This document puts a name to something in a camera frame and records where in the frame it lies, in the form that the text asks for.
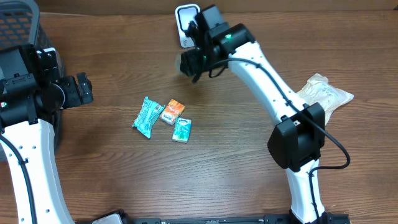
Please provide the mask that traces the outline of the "white barcode scanner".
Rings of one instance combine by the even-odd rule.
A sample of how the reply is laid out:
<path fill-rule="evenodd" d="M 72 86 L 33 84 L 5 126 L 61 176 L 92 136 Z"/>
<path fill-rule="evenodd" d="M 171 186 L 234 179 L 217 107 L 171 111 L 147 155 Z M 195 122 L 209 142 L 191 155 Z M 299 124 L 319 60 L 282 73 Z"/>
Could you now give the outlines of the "white barcode scanner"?
<path fill-rule="evenodd" d="M 185 4 L 175 9 L 180 45 L 184 49 L 194 47 L 193 40 L 185 35 L 185 31 L 188 29 L 189 23 L 195 20 L 195 16 L 199 12 L 200 7 L 197 4 Z"/>

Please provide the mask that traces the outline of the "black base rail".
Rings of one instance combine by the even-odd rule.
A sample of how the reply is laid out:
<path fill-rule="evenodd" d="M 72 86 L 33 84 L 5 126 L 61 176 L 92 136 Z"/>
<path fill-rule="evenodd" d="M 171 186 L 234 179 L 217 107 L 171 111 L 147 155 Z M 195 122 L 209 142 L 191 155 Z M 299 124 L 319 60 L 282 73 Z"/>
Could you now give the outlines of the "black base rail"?
<path fill-rule="evenodd" d="M 192 218 L 192 219 L 159 219 L 159 218 L 135 218 L 133 224 L 290 224 L 300 223 L 293 215 L 264 215 L 263 217 L 234 217 L 234 218 Z M 350 224 L 348 215 L 324 213 L 320 221 L 313 223 L 324 224 Z"/>

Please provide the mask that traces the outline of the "white pouch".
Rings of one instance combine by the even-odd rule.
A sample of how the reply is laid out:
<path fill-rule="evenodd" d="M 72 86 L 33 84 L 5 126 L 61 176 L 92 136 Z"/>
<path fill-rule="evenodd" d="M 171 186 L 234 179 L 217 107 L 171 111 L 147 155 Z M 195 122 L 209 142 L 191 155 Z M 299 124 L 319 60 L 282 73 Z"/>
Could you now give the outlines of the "white pouch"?
<path fill-rule="evenodd" d="M 349 103 L 354 95 L 329 84 L 327 77 L 314 74 L 303 88 L 297 92 L 309 105 L 319 103 L 325 111 L 325 124 L 330 120 L 334 110 Z"/>

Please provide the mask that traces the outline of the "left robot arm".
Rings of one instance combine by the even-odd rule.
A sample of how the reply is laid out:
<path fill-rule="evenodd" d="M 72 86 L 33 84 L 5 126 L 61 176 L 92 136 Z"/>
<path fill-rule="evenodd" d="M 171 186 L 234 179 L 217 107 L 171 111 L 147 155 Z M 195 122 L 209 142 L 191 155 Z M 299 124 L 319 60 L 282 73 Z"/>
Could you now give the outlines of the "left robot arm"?
<path fill-rule="evenodd" d="M 55 162 L 55 115 L 93 101 L 85 73 L 61 77 L 56 51 L 26 44 L 1 51 L 1 146 L 19 223 L 73 223 Z"/>

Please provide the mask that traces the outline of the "grey plastic mesh basket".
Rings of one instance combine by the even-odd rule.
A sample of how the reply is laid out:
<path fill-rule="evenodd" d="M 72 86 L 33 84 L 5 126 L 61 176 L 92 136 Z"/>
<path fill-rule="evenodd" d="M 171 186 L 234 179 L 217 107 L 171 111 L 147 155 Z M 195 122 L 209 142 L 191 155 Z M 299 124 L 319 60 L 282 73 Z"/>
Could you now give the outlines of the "grey plastic mesh basket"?
<path fill-rule="evenodd" d="M 1 131 L 17 121 L 27 121 L 30 94 L 48 82 L 60 87 L 71 78 L 50 39 L 40 26 L 35 1 L 1 1 Z"/>

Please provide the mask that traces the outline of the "orange snack packet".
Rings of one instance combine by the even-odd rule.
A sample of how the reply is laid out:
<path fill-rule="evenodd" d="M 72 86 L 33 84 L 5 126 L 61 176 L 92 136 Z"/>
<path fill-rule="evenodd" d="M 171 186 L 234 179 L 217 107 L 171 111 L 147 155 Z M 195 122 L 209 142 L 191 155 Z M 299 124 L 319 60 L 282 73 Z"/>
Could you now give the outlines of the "orange snack packet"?
<path fill-rule="evenodd" d="M 185 106 L 178 101 L 171 99 L 160 115 L 162 121 L 174 125 L 176 119 L 183 113 Z"/>

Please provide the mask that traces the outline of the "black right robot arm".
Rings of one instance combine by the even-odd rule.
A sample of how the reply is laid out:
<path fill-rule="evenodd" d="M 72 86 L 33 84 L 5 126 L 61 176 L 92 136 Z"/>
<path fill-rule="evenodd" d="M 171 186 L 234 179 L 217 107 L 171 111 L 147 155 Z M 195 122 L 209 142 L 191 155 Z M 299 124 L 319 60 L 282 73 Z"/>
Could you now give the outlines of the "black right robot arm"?
<path fill-rule="evenodd" d="M 180 71 L 196 83 L 214 70 L 235 74 L 268 112 L 274 130 L 267 143 L 275 162 L 286 171 L 292 204 L 290 222 L 325 223 L 318 177 L 320 149 L 325 143 L 325 112 L 309 105 L 270 65 L 259 42 L 243 24 L 231 27 L 216 5 L 175 9 L 181 46 Z"/>

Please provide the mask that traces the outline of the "teal snack packet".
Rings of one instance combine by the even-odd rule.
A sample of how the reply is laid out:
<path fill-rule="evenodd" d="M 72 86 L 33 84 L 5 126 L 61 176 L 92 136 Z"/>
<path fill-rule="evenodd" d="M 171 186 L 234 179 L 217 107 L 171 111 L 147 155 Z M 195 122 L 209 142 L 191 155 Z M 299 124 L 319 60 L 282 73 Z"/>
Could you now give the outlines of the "teal snack packet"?
<path fill-rule="evenodd" d="M 136 128 L 146 138 L 150 139 L 152 135 L 152 127 L 164 109 L 165 105 L 152 101 L 148 96 L 146 96 L 132 127 Z"/>

